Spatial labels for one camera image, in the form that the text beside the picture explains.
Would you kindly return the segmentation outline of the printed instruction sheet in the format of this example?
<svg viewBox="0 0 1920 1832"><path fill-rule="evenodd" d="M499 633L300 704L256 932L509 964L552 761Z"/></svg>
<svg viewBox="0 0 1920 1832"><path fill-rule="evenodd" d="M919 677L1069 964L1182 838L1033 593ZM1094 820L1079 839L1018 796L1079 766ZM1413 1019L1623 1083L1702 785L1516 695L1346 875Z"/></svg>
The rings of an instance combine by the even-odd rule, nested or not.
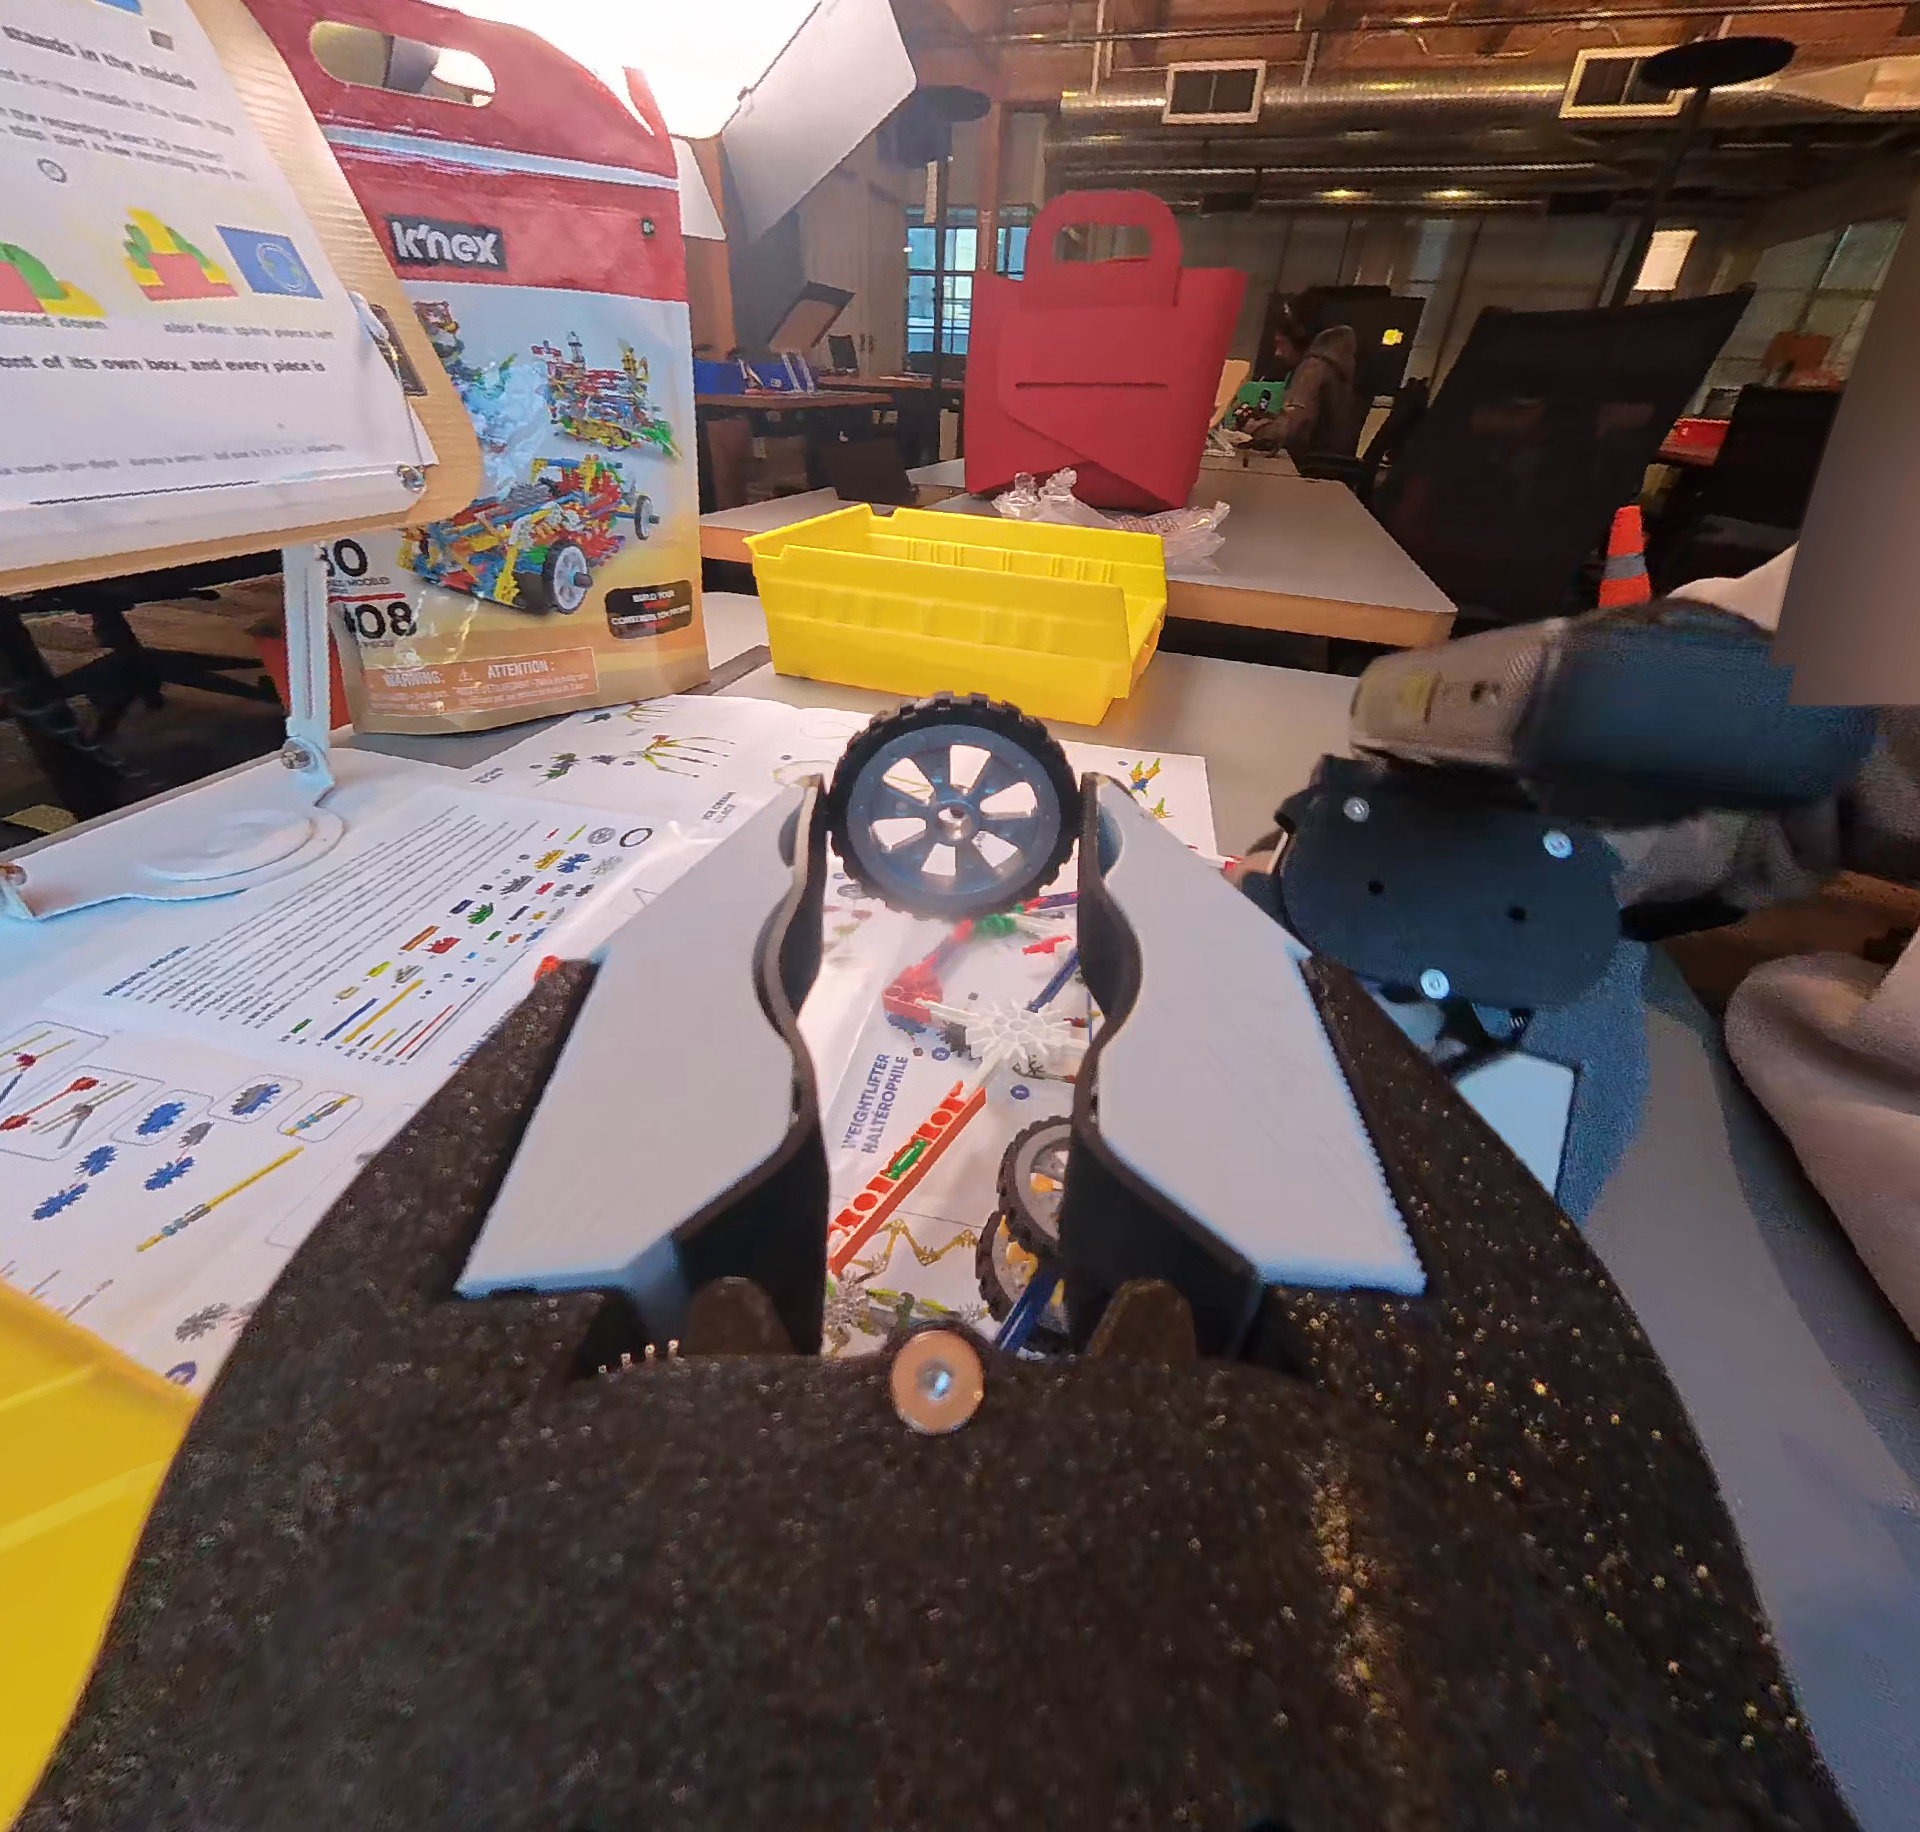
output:
<svg viewBox="0 0 1920 1832"><path fill-rule="evenodd" d="M548 963L627 918L867 715L675 695L472 767L342 759L346 832L261 893L4 925L4 1284L204 1391L371 1152ZM880 916L828 859L801 1027L825 1113Z"/></svg>

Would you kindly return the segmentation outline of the yellow plastic bin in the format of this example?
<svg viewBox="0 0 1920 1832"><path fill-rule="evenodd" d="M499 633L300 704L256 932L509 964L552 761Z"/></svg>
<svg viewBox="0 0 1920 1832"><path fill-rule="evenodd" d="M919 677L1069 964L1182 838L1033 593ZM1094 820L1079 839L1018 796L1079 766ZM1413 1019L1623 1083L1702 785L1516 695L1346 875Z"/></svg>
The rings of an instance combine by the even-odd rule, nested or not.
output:
<svg viewBox="0 0 1920 1832"><path fill-rule="evenodd" d="M84 1693L195 1398L1 1289L1 1825Z"/></svg>
<svg viewBox="0 0 1920 1832"><path fill-rule="evenodd" d="M851 505L747 537L771 664L870 692L976 692L1094 726L1155 655L1156 536Z"/></svg>

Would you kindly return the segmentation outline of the black office chair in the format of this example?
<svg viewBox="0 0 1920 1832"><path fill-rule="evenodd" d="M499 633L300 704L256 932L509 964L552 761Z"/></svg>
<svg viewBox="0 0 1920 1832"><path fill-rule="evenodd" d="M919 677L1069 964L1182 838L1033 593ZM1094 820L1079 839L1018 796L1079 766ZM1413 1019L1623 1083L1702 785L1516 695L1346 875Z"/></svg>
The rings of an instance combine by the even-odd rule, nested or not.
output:
<svg viewBox="0 0 1920 1832"><path fill-rule="evenodd" d="M1 597L1 709L24 733L55 804L82 820L127 798L131 772L107 739L135 708L162 708L165 687L193 687L280 711L256 654L213 655L145 644L128 621L141 605L217 599L222 584L282 577L280 556L253 553L199 559L96 580L8 593ZM69 676L52 670L28 619L79 614L102 654Z"/></svg>

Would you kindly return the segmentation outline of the cardboard toy box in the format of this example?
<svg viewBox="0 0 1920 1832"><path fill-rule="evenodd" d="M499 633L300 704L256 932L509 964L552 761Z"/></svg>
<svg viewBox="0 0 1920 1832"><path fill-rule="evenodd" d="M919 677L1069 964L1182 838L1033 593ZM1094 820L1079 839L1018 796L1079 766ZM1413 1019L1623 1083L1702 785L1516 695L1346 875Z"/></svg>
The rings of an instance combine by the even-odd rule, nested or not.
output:
<svg viewBox="0 0 1920 1832"><path fill-rule="evenodd" d="M351 723L456 736L706 677L675 149L534 33L419 0L241 0L476 433L454 516L330 551Z"/></svg>

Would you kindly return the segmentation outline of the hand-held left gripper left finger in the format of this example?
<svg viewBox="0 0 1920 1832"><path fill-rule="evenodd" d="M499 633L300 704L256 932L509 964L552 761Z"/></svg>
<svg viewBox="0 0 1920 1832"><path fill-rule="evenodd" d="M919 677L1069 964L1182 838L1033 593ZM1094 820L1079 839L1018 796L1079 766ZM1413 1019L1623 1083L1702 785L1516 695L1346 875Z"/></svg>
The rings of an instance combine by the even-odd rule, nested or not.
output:
<svg viewBox="0 0 1920 1832"><path fill-rule="evenodd" d="M618 1292L653 1339L743 1277L825 1329L828 1170L798 1010L825 792L780 791L607 940L456 1289Z"/></svg>

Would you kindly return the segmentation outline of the red bag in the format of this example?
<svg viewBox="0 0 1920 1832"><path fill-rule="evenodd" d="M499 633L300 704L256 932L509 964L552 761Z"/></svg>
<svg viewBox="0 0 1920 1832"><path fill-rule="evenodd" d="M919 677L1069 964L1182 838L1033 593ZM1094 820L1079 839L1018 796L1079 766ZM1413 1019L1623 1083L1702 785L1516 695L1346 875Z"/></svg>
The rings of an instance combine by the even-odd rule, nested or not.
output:
<svg viewBox="0 0 1920 1832"><path fill-rule="evenodd" d="M1162 199L1051 199L1028 231L1021 278L973 287L969 492L1072 471L1092 508L1182 508L1242 299L1239 269L1182 266Z"/></svg>

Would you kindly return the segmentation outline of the clear plastic bag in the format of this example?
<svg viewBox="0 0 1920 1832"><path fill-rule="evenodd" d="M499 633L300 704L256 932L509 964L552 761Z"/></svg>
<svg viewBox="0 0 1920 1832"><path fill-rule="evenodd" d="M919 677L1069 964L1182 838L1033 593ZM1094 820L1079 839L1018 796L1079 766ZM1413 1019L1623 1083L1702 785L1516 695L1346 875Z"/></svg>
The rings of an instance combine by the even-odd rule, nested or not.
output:
<svg viewBox="0 0 1920 1832"><path fill-rule="evenodd" d="M1225 547L1229 503L1185 505L1146 515L1096 511L1075 491L1077 473L1065 470L1039 481L1015 476L1014 485L992 500L996 515L1018 523L1124 530L1156 537L1169 575L1215 572Z"/></svg>

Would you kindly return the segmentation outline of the colourful construction toy model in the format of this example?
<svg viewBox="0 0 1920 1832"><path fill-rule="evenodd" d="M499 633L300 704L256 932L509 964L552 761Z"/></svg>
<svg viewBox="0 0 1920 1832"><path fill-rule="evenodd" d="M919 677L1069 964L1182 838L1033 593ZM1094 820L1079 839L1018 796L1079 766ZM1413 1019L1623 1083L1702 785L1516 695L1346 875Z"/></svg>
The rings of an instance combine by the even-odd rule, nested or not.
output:
<svg viewBox="0 0 1920 1832"><path fill-rule="evenodd" d="M1069 887L973 921L878 921L877 987L834 1025L827 1356L925 1325L1002 1326L974 1277L1001 1154L1069 1116L1096 1019Z"/></svg>

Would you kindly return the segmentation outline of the beige table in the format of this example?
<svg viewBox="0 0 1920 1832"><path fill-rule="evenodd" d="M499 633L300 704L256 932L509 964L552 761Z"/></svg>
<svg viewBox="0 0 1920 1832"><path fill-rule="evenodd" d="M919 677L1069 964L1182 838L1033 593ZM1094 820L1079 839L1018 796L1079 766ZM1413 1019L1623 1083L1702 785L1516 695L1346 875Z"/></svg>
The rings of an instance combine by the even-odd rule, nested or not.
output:
<svg viewBox="0 0 1920 1832"><path fill-rule="evenodd" d="M1159 650L1201 651L1204 640L1311 637L1366 648L1440 644L1452 631L1452 599L1393 536L1337 482L1215 470L1198 476L1192 505L1229 503L1215 572L1166 572L1168 606ZM747 537L851 508L821 491L699 518L701 556L747 575ZM930 508L998 516L992 501L960 496Z"/></svg>

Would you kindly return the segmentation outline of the printed instruction board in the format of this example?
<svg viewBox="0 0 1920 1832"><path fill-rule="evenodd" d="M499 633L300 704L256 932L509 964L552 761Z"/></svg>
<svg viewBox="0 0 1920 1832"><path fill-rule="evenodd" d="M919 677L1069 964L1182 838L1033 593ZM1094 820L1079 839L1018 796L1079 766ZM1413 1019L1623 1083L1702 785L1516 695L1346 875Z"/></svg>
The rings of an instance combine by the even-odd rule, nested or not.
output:
<svg viewBox="0 0 1920 1832"><path fill-rule="evenodd" d="M239 0L1 0L7 593L478 486L463 406Z"/></svg>

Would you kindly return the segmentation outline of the white light panel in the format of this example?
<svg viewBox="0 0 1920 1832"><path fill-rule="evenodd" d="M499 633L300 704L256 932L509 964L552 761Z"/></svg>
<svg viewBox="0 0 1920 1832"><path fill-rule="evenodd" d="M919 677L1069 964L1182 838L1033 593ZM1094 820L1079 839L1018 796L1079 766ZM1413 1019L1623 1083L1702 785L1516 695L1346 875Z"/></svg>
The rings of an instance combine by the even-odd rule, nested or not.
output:
<svg viewBox="0 0 1920 1832"><path fill-rule="evenodd" d="M914 89L889 0L428 0L540 34L678 140L721 140L763 236Z"/></svg>

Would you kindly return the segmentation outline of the grey desk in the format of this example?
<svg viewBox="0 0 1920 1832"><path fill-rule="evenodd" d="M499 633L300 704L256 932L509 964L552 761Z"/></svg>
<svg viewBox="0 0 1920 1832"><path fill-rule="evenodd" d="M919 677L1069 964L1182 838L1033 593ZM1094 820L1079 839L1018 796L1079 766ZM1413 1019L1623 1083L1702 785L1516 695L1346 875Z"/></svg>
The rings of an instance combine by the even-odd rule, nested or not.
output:
<svg viewBox="0 0 1920 1832"><path fill-rule="evenodd" d="M1916 1828L1916 1347L1698 1010L1577 1221L1291 939L1426 1289L1229 1356L1156 1279L1051 1358L460 1296L540 982L253 1311L16 1825Z"/></svg>

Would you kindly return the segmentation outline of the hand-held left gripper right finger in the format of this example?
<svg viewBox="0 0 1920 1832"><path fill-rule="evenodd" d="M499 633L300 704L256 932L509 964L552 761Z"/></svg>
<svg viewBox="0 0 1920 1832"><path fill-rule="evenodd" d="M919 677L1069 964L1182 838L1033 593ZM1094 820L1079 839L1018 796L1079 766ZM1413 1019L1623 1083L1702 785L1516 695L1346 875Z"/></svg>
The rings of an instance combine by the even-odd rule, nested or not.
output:
<svg viewBox="0 0 1920 1832"><path fill-rule="evenodd" d="M1418 1296L1425 1269L1307 983L1307 949L1117 782L1083 778L1077 949L1099 1025L1065 1172L1088 1350L1134 1281L1229 1356L1264 1292Z"/></svg>

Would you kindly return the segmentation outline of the white stand base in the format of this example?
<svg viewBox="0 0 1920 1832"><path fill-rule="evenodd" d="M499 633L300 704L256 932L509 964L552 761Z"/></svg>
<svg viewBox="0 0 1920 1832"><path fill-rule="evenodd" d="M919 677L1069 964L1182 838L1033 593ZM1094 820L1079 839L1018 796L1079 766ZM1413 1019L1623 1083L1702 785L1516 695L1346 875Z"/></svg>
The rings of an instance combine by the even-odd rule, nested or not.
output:
<svg viewBox="0 0 1920 1832"><path fill-rule="evenodd" d="M277 759L7 861L8 923L47 923L115 899L221 899L282 881L340 843L344 817L327 805L327 551L310 545L282 558L291 700Z"/></svg>

